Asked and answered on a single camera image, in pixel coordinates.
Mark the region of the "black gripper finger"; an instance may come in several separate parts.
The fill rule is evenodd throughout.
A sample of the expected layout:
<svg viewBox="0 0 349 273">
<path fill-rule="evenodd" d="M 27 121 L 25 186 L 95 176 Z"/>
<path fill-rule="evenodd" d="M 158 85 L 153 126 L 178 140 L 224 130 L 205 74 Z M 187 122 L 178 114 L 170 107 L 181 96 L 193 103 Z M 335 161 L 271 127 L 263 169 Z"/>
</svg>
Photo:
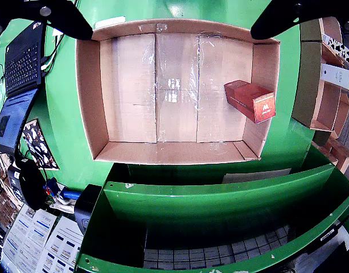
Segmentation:
<svg viewBox="0 0 349 273">
<path fill-rule="evenodd" d="M 349 31 L 349 0 L 271 1 L 251 27 L 251 36 L 273 38 L 297 24 L 330 16 Z"/>
<path fill-rule="evenodd" d="M 45 23 L 78 40 L 90 40 L 92 27 L 72 1 L 0 1 L 0 33 L 13 19 Z"/>
</svg>

